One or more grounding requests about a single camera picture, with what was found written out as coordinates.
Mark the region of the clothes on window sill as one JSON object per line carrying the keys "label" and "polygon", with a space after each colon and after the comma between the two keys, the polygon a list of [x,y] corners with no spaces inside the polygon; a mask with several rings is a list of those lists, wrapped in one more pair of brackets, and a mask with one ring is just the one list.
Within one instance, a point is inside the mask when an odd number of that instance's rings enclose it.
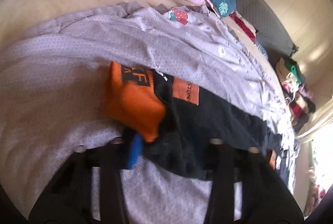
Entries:
{"label": "clothes on window sill", "polygon": [[308,197],[304,208],[304,217],[309,217],[313,211],[319,206],[321,200],[326,195],[325,177],[316,171],[313,165],[307,170],[308,179],[310,182]]}

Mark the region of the red patterned pillow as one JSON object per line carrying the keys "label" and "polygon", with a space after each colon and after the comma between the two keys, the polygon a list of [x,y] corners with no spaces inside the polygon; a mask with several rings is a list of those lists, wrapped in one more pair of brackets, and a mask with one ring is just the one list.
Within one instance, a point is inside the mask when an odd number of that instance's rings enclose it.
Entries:
{"label": "red patterned pillow", "polygon": [[229,17],[243,30],[243,32],[255,43],[256,32],[255,27],[247,21],[238,11],[234,11]]}

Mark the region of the window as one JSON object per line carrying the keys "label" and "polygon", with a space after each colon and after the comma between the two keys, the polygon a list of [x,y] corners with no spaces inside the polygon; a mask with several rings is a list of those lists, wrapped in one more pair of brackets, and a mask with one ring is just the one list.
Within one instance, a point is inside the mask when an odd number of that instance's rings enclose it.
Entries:
{"label": "window", "polygon": [[328,192],[332,185],[332,133],[316,136],[312,142],[312,171],[315,185]]}

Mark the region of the pile of folded clothes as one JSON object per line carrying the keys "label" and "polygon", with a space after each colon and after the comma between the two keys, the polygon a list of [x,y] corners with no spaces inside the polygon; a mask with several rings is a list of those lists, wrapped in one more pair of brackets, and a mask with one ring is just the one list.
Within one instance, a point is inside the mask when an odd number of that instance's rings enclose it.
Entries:
{"label": "pile of folded clothes", "polygon": [[296,134],[315,113],[316,105],[313,94],[307,88],[307,81],[299,64],[291,58],[280,58],[275,65],[275,72],[282,87],[287,107],[291,113],[291,123]]}

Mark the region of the lilac strawberry print duvet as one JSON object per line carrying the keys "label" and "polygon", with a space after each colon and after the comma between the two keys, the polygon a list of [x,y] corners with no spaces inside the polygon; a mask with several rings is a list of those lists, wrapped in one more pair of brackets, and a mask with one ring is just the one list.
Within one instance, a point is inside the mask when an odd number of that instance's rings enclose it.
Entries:
{"label": "lilac strawberry print duvet", "polygon": [[1,46],[1,185],[22,215],[75,148],[121,134],[101,113],[112,61],[187,80],[260,117],[282,136],[293,165],[290,112],[271,64],[231,20],[205,7],[186,11],[183,25],[164,5],[91,9]]}

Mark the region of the grey padded headboard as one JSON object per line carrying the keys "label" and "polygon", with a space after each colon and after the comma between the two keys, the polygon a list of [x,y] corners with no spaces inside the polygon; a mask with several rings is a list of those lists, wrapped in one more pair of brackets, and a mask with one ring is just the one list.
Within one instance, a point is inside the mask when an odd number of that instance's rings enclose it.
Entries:
{"label": "grey padded headboard", "polygon": [[236,10],[249,21],[258,33],[259,43],[267,51],[274,67],[280,58],[287,59],[298,51],[287,30],[264,0],[235,0]]}

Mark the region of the black sweatshirt with orange cuffs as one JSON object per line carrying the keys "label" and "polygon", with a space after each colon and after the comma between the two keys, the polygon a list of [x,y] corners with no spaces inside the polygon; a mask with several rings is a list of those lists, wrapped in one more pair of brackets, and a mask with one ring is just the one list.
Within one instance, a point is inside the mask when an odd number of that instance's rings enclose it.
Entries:
{"label": "black sweatshirt with orange cuffs", "polygon": [[213,138],[263,154],[282,152],[282,136],[196,84],[112,62],[103,113],[124,125],[123,139],[143,139],[143,155],[176,175],[210,181],[208,146]]}

